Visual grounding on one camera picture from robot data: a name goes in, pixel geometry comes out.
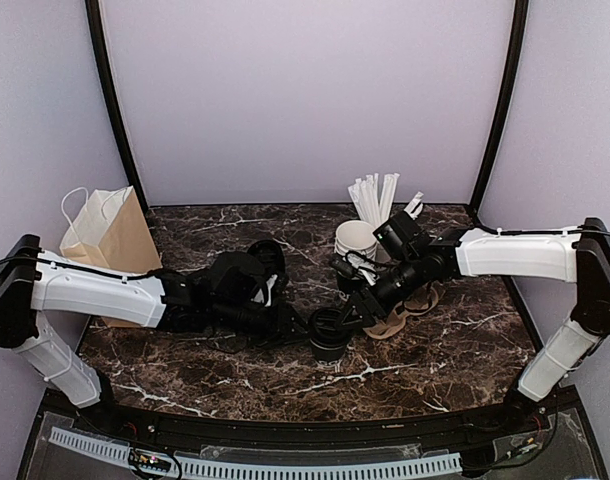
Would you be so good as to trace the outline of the black plastic cup lid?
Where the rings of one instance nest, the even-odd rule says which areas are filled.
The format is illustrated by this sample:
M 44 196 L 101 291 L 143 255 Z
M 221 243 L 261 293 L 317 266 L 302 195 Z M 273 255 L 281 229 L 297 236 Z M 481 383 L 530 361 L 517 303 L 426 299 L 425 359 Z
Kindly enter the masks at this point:
M 310 339 L 316 344 L 326 347 L 338 347 L 349 342 L 352 334 L 348 330 L 338 330 L 335 326 L 340 311 L 334 308 L 320 308 L 315 310 L 309 320 L 308 328 Z

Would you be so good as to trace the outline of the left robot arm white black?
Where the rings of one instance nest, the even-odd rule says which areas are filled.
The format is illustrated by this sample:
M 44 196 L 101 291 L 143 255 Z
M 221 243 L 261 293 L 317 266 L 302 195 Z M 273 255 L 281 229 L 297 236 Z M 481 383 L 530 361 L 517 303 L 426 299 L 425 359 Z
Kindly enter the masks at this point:
M 25 358 L 74 407 L 87 410 L 102 434 L 116 436 L 126 415 L 112 403 L 109 380 L 59 337 L 47 312 L 111 317 L 168 333 L 222 327 L 275 348 L 307 333 L 283 296 L 288 282 L 282 249 L 273 241 L 226 251 L 188 274 L 167 268 L 137 274 L 75 262 L 24 235 L 0 259 L 0 348 Z

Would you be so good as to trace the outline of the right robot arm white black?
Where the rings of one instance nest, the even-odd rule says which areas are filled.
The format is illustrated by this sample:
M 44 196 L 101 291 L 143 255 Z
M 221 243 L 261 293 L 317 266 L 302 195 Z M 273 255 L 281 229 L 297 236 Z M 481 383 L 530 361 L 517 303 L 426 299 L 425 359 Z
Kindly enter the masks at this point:
M 496 410 L 495 424 L 506 434 L 530 422 L 534 404 L 610 336 L 610 232 L 598 218 L 558 229 L 477 225 L 431 236 L 401 211 L 373 235 L 395 263 L 351 293 L 334 323 L 338 331 L 375 325 L 431 282 L 501 276 L 575 285 L 575 305 Z

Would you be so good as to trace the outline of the black paper coffee cup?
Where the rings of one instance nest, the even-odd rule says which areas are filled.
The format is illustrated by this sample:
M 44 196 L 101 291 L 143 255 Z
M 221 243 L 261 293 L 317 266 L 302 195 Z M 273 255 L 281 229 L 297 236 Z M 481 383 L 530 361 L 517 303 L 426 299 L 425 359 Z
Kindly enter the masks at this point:
M 310 349 L 315 361 L 329 364 L 342 359 L 348 343 L 348 338 L 329 340 L 312 337 L 310 339 Z

